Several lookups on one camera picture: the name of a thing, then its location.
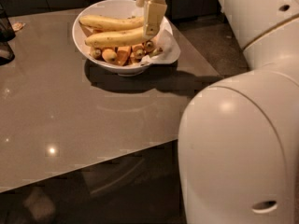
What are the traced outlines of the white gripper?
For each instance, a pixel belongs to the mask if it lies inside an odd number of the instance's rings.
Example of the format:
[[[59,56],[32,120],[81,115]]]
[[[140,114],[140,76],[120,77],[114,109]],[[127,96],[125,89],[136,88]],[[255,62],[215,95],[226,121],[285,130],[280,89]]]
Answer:
[[[144,6],[143,36],[152,38],[160,31],[160,25],[167,10],[165,0],[135,0],[138,7]]]

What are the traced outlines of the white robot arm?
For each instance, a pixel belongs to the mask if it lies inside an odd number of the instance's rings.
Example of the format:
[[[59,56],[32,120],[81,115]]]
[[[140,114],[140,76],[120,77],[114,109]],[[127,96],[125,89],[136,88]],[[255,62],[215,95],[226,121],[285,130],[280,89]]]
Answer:
[[[187,224],[298,224],[299,0],[219,0],[249,66],[200,91],[178,132]]]

